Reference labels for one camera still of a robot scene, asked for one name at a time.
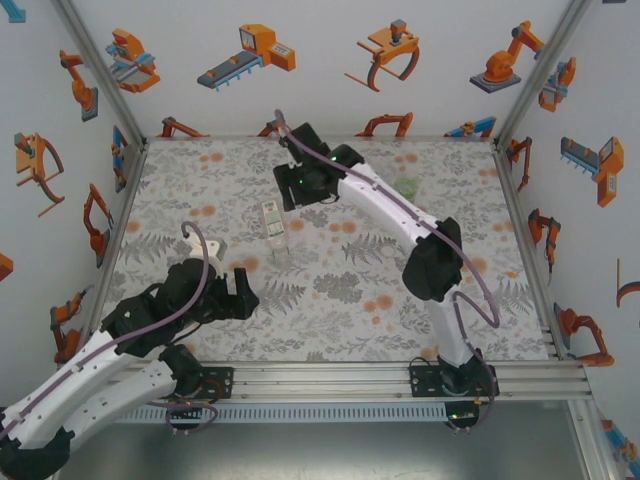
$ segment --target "green object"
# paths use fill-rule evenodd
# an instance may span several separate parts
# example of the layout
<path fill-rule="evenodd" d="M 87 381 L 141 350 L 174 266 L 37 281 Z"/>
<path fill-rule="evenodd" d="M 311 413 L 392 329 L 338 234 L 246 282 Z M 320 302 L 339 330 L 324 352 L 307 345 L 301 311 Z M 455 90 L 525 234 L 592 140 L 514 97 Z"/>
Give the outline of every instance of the green object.
<path fill-rule="evenodd" d="M 402 177 L 395 181 L 393 188 L 396 192 L 413 203 L 418 195 L 420 183 L 415 178 Z"/>

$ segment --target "gray floor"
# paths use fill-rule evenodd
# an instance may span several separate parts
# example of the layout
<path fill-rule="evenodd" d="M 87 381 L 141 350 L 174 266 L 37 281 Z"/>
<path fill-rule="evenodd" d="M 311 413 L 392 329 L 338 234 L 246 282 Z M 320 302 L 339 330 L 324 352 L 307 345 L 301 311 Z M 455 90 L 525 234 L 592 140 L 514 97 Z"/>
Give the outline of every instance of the gray floor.
<path fill-rule="evenodd" d="M 582 479 L 558 405 L 501 403 L 471 436 L 441 424 L 219 425 L 191 438 L 114 425 L 63 480 Z"/>

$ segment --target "gray leaf pattern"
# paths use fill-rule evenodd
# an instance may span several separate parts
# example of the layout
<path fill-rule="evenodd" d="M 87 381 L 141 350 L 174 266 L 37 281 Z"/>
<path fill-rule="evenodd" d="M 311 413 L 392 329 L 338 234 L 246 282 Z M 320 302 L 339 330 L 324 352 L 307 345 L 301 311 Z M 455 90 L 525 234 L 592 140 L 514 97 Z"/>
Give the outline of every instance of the gray leaf pattern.
<path fill-rule="evenodd" d="M 346 143 L 390 185 L 418 179 L 417 191 L 411 184 L 415 205 L 460 224 L 463 248 L 482 267 L 502 321 L 493 330 L 463 306 L 472 343 L 490 360 L 546 358 L 491 145 Z M 189 337 L 200 360 L 398 361 L 435 347 L 426 304 L 401 280 L 410 252 L 394 232 L 348 202 L 283 212 L 286 261 L 272 254 L 259 202 L 279 197 L 272 169 L 286 161 L 275 139 L 151 142 L 103 316 L 123 298 L 163 281 L 168 267 L 187 258 L 190 247 L 179 229 L 190 219 L 208 238 L 224 239 L 225 271 L 245 267 L 261 301 L 250 319 L 213 322 Z M 461 288 L 484 304 L 468 271 Z M 229 289 L 234 291 L 232 279 Z"/>

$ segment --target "black bracket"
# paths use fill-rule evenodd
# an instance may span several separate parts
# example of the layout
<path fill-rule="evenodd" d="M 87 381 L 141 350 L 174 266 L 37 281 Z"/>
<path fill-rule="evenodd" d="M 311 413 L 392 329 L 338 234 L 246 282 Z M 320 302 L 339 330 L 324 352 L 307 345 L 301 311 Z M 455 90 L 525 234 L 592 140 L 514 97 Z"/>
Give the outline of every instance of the black bracket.
<path fill-rule="evenodd" d="M 189 400 L 211 401 L 231 398 L 233 391 L 233 368 L 202 367 L 202 383 L 200 389 Z M 169 400 L 182 398 L 178 395 L 165 397 Z"/>
<path fill-rule="evenodd" d="M 496 370 L 493 366 L 489 365 L 489 369 L 496 378 Z M 488 397 L 490 395 L 490 387 L 481 386 L 480 383 L 476 384 L 475 390 L 470 389 L 466 393 L 452 394 L 447 390 L 441 377 L 442 367 L 440 365 L 414 365 L 409 368 L 409 380 L 411 384 L 411 396 L 414 398 L 424 397 L 460 397 L 460 398 L 476 398 L 476 397 Z M 500 394 L 500 389 L 497 385 L 494 387 L 495 396 Z"/>

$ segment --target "patterned table surface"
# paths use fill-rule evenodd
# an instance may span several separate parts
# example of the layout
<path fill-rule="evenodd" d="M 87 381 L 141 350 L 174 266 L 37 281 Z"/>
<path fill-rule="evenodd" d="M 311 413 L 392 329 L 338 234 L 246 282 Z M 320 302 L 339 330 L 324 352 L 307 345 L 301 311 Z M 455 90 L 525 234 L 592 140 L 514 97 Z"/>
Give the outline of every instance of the patterned table surface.
<path fill-rule="evenodd" d="M 493 330 L 463 307 L 473 344 L 491 360 L 546 359 L 490 144 L 348 143 L 390 185 L 413 196 L 415 205 L 460 223 L 463 248 L 494 292 L 502 321 Z M 263 138 L 152 142 L 103 316 L 126 296 L 163 281 L 168 267 L 188 256 L 180 223 L 191 219 L 205 235 L 226 241 L 225 268 L 244 266 L 261 302 L 250 319 L 214 322 L 186 340 L 199 359 L 433 357 L 429 312 L 402 284 L 409 252 L 364 212 L 339 201 L 284 214 L 290 257 L 286 268 L 276 264 L 258 202 L 278 197 L 272 168 L 286 160 L 286 150 Z M 482 300 L 467 269 L 462 288 Z"/>

